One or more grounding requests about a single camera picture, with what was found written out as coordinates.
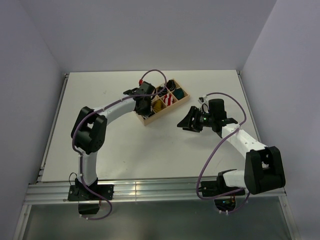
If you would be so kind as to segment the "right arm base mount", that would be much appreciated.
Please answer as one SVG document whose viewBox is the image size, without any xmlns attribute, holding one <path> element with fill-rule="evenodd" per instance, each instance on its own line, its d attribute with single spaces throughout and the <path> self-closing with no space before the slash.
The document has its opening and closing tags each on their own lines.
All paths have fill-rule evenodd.
<svg viewBox="0 0 320 240">
<path fill-rule="evenodd" d="M 218 181 L 201 181 L 199 192 L 202 194 L 202 197 L 214 197 L 216 195 L 221 195 L 231 191 L 233 193 L 224 195 L 221 199 L 215 199 L 214 204 L 219 211 L 224 213 L 230 212 L 236 209 L 236 196 L 244 196 L 246 194 L 245 190 L 240 190 L 238 187 L 227 187 L 218 184 Z"/>
</svg>

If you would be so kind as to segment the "white black striped sock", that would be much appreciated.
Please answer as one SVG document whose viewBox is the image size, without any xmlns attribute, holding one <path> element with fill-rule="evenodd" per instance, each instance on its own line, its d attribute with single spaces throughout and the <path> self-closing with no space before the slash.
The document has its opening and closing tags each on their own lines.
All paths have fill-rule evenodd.
<svg viewBox="0 0 320 240">
<path fill-rule="evenodd" d="M 151 112 L 149 112 L 148 114 L 146 114 L 146 115 L 142 115 L 142 118 L 145 120 L 145 119 L 148 119 L 148 118 L 150 118 L 151 116 L 153 116 L 154 115 L 154 112 L 153 111 L 151 111 Z"/>
</svg>

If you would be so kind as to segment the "wooden compartment tray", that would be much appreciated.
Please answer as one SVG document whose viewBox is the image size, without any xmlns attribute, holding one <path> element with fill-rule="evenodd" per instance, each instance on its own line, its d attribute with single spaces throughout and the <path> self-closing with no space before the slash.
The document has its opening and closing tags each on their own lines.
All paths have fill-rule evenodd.
<svg viewBox="0 0 320 240">
<path fill-rule="evenodd" d="M 148 119 L 143 119 L 141 115 L 138 115 L 138 114 L 137 114 L 138 119 L 142 122 L 142 124 L 143 124 L 144 126 L 147 126 L 148 124 L 154 122 L 155 120 L 157 120 L 157 119 L 159 119 L 159 118 L 167 115 L 168 113 L 172 112 L 173 110 L 176 110 L 177 108 L 181 107 L 183 104 L 185 104 L 186 102 L 189 101 L 190 95 L 186 92 L 186 90 L 185 90 L 174 78 L 173 78 L 173 80 L 174 80 L 175 83 L 176 83 L 176 89 L 182 89 L 182 90 L 183 90 L 183 92 L 184 92 L 184 98 L 182 98 L 182 99 L 180 99 L 180 100 L 177 100 L 177 98 L 173 95 L 173 92 L 174 92 L 176 89 L 175 89 L 174 91 L 169 91 L 169 90 L 167 89 L 167 94 L 171 94 L 172 97 L 174 98 L 174 100 L 173 100 L 173 104 L 172 104 L 171 106 L 166 106 L 165 103 L 163 102 L 163 97 L 164 97 L 164 96 L 159 97 L 158 95 L 156 95 L 156 96 L 154 97 L 154 99 L 151 100 L 151 110 L 152 110 L 152 112 L 154 112 L 154 110 L 153 110 L 153 103 L 154 103 L 155 101 L 157 101 L 157 100 L 161 100 L 161 101 L 163 102 L 163 104 L 165 105 L 165 108 L 164 108 L 163 110 L 161 110 L 160 112 L 157 112 L 157 113 L 154 112 L 154 115 L 151 116 L 151 117 L 149 117 Z"/>
</svg>

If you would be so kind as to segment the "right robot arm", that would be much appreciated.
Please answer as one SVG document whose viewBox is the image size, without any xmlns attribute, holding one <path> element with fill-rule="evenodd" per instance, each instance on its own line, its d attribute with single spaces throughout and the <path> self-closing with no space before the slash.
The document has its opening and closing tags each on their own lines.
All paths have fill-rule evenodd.
<svg viewBox="0 0 320 240">
<path fill-rule="evenodd" d="M 244 169 L 219 172 L 214 181 L 197 181 L 197 194 L 201 199 L 230 196 L 233 194 L 257 195 L 283 188 L 286 177 L 280 150 L 255 140 L 234 118 L 228 118 L 223 99 L 211 99 L 208 110 L 191 106 L 177 127 L 199 133 L 211 128 L 222 142 L 229 142 L 243 157 Z"/>
</svg>

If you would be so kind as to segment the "yellow sock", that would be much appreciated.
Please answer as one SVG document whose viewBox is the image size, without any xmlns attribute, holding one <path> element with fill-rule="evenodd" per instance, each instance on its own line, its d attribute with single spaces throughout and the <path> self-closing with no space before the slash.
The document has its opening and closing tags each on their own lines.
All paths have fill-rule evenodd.
<svg viewBox="0 0 320 240">
<path fill-rule="evenodd" d="M 164 103 L 160 99 L 156 100 L 152 105 L 153 111 L 155 113 L 162 111 L 165 107 L 166 106 L 164 105 Z"/>
</svg>

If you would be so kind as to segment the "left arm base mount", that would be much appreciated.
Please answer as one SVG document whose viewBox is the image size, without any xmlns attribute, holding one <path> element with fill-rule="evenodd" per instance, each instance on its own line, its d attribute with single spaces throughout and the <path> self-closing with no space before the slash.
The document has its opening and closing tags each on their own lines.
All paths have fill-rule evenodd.
<svg viewBox="0 0 320 240">
<path fill-rule="evenodd" d="M 103 196 L 107 200 L 112 200 L 114 193 L 113 184 L 98 184 L 92 191 Z M 88 191 L 81 183 L 73 184 L 69 188 L 67 200 L 78 202 L 78 212 L 81 215 L 95 215 L 100 210 L 101 197 Z"/>
</svg>

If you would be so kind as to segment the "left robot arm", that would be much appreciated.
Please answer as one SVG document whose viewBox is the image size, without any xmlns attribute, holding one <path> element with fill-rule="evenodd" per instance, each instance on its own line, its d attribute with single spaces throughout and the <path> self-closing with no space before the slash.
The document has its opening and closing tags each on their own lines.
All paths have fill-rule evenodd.
<svg viewBox="0 0 320 240">
<path fill-rule="evenodd" d="M 156 88 L 142 82 L 138 88 L 125 91 L 123 96 L 107 106 L 83 107 L 71 131 L 72 148 L 79 154 L 79 174 L 75 184 L 79 194 L 91 200 L 98 193 L 97 156 L 106 137 L 107 126 L 119 117 L 136 112 L 145 116 L 151 113 L 151 103 Z"/>
</svg>

